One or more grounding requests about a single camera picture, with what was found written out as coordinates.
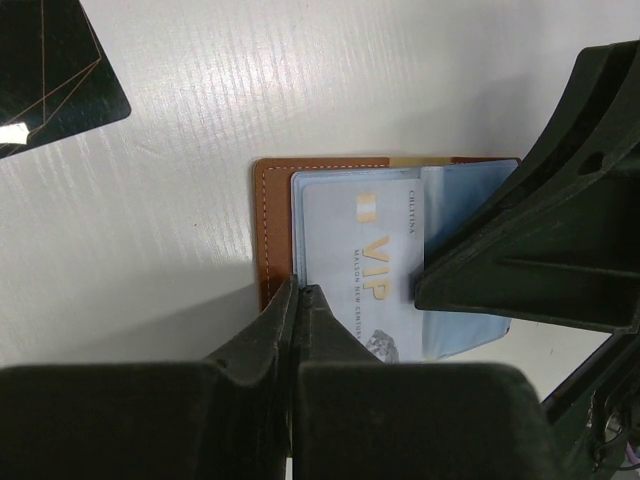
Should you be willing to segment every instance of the card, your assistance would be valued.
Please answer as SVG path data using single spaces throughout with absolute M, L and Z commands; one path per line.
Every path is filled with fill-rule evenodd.
M 362 181 L 402 180 L 420 177 L 418 168 L 378 168 L 328 170 L 294 173 L 291 177 L 291 209 L 293 236 L 293 271 L 298 275 L 301 285 L 307 285 L 307 270 L 305 265 L 305 242 L 301 232 L 304 230 L 304 213 L 302 209 L 302 192 L 308 185 L 317 183 L 354 183 Z
M 131 112 L 78 0 L 0 0 L 0 158 Z
M 307 283 L 379 358 L 421 361 L 412 279 L 424 262 L 422 181 L 313 184 L 302 203 Z

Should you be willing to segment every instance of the white surface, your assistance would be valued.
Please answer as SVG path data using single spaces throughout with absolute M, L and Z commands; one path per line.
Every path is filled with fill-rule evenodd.
M 133 114 L 0 162 L 2 364 L 205 354 L 257 311 L 255 159 L 523 155 L 577 53 L 640 25 L 637 0 L 83 3 Z M 495 355 L 601 337 L 542 331 Z

